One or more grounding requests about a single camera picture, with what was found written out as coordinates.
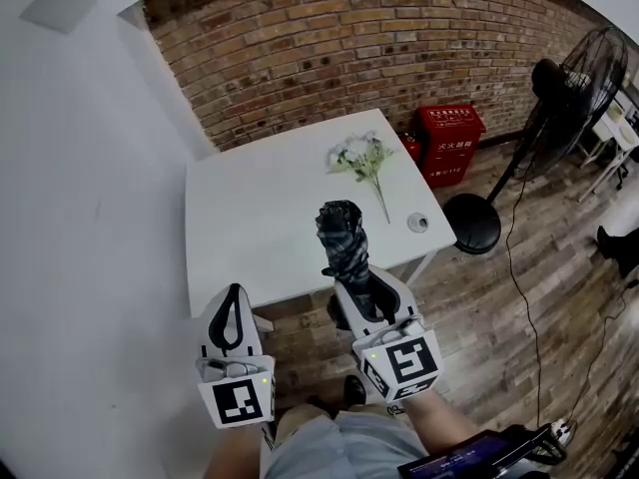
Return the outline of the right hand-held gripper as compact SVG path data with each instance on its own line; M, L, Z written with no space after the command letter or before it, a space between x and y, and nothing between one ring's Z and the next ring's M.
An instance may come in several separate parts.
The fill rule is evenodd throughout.
M337 328L349 330L356 339L352 350L358 370L386 403L430 389L443 371L443 360L435 332L425 328L421 315L414 315L412 292L397 277L373 265L368 287L375 310L392 324L375 334L359 297L346 284L336 279L331 297L331 317Z

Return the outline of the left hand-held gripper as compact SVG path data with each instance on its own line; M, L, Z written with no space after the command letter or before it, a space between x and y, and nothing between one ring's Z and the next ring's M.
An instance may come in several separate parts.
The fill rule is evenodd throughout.
M233 283L216 294L200 316L200 394L218 429L271 422L275 418L275 360L262 354L260 333L244 288Z

